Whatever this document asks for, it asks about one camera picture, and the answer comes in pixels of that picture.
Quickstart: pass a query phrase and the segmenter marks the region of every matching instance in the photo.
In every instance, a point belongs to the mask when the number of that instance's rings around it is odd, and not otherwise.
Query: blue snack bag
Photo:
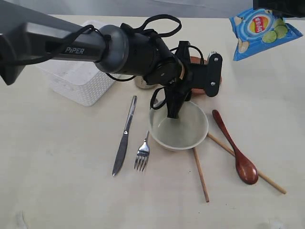
[[[271,10],[253,8],[230,18],[238,38],[234,61],[239,61],[277,45],[295,40],[303,34],[272,14]]]

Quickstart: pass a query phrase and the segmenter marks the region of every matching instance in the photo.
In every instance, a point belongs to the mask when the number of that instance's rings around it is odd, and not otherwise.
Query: white plastic basket
[[[86,21],[82,26],[88,24],[98,29],[106,25]],[[49,60],[36,66],[48,77],[53,91],[84,106],[92,106],[115,82],[92,62]]]

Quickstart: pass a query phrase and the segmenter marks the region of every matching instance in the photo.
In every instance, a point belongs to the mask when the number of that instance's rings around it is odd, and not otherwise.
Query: fork
[[[146,138],[144,139],[143,144],[139,147],[137,157],[135,158],[134,169],[136,169],[137,167],[137,170],[139,170],[140,167],[139,171],[141,171],[141,169],[143,171],[148,162],[148,157],[149,157],[149,146],[147,144],[148,136],[149,136],[149,131],[147,131]]]

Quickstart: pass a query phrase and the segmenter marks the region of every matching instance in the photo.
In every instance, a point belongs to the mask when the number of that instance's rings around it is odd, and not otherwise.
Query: wall
[[[253,0],[8,0],[47,14],[228,18]]]

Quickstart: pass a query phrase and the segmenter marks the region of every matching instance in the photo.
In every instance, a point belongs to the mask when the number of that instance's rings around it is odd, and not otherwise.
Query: table
[[[144,18],[60,16],[81,24],[98,20],[138,27]],[[209,131],[225,142],[211,116],[222,114],[241,151],[275,182],[248,186],[234,158],[210,139],[198,146],[210,203],[205,203],[193,154],[172,153],[150,139],[145,173],[134,171],[146,133],[152,91],[133,82],[115,85],[92,107],[83,107],[47,87],[28,66],[12,86],[0,82],[0,228],[16,228],[23,210],[29,229],[217,228],[267,229],[277,218],[305,228],[305,48],[304,38],[233,62],[237,39],[226,19],[182,19],[183,29],[166,38],[170,48],[189,40],[205,57],[224,58],[223,84],[215,98],[196,97]],[[291,21],[305,33],[305,21]],[[174,28],[154,22],[159,32]],[[112,167],[132,95],[138,103],[126,159],[115,178]]]

